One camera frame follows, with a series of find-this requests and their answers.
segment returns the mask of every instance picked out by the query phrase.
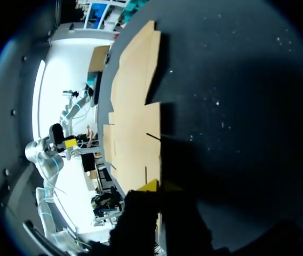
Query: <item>desk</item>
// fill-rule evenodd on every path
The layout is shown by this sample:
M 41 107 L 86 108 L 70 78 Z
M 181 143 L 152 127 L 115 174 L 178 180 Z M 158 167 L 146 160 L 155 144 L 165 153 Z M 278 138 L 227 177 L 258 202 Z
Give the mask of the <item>desk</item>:
M 201 198 L 213 246 L 233 251 L 303 213 L 303 40 L 266 1 L 167 5 L 148 2 L 111 49 L 100 146 L 119 56 L 155 20 L 163 37 L 147 103 L 162 103 L 162 175 Z

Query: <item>cable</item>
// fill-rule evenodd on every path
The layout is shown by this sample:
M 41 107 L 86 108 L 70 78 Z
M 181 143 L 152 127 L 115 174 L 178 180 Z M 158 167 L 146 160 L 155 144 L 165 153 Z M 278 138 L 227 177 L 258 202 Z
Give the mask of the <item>cable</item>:
M 63 190 L 57 188 L 55 185 L 53 185 L 53 184 L 50 183 L 49 179 L 46 177 L 45 173 L 43 172 L 43 168 L 42 168 L 42 166 L 41 166 L 41 164 L 40 164 L 40 161 L 39 161 L 39 154 L 38 154 L 38 152 L 36 153 L 36 155 L 37 155 L 36 157 L 37 157 L 37 159 L 38 159 L 37 163 L 38 163 L 38 165 L 39 165 L 39 167 L 40 167 L 40 170 L 41 170 L 41 172 L 39 172 L 39 173 L 42 174 L 43 179 L 51 186 L 51 188 L 54 188 L 54 189 L 56 189 L 56 190 L 59 190 L 60 192 L 64 193 L 66 196 L 68 196 Z M 57 173 L 54 174 L 52 177 L 50 177 L 50 179 L 54 178 L 54 176 L 56 176 L 57 174 L 59 174 L 59 172 L 57 172 Z
M 77 123 L 75 123 L 75 124 L 72 126 L 72 129 L 73 129 L 73 127 L 75 127 L 77 124 L 79 124 L 81 121 L 83 121 L 83 120 L 86 119 L 86 116 L 87 116 L 88 112 L 90 111 L 90 109 L 91 109 L 91 105 L 90 105 L 89 109 L 86 111 L 84 118 L 81 119 L 80 121 L 78 121 Z
M 60 0 L 55 2 L 55 28 L 58 27 Z

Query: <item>dark table surface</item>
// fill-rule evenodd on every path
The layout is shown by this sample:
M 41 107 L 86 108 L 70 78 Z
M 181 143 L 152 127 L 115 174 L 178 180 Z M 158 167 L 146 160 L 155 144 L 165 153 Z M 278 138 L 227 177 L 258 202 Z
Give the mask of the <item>dark table surface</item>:
M 101 146 L 119 56 L 148 20 L 162 32 L 147 99 L 162 103 L 162 175 L 197 195 L 214 247 L 303 213 L 303 39 L 265 1 L 149 1 L 103 72 Z

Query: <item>dark object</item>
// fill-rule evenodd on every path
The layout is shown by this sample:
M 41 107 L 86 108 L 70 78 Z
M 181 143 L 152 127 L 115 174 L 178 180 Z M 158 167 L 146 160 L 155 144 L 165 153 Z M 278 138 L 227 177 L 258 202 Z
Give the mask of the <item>dark object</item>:
M 60 145 L 64 142 L 65 137 L 60 124 L 54 124 L 50 127 L 50 139 L 56 145 Z
M 75 92 L 72 92 L 72 97 L 78 97 L 79 96 L 79 93 L 77 92 L 77 91 L 75 91 Z
M 95 169 L 93 153 L 82 154 L 81 158 L 82 158 L 82 164 L 84 167 L 84 172 L 90 172 Z
M 95 82 L 95 86 L 94 86 L 94 95 L 93 95 L 94 105 L 98 104 L 99 89 L 100 89 L 100 83 L 102 81 L 102 74 L 103 74 L 103 72 L 97 72 L 96 82 Z

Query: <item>laboratory table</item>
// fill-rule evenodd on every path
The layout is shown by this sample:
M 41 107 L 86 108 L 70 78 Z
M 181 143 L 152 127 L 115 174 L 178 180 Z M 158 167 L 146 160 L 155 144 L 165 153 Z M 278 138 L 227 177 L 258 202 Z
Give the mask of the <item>laboratory table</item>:
M 162 176 L 195 195 L 213 246 L 237 250 L 302 214 L 303 38 L 266 1 L 149 1 L 103 72 L 101 148 L 119 56 L 148 20 L 162 32 L 146 102 L 162 104 Z

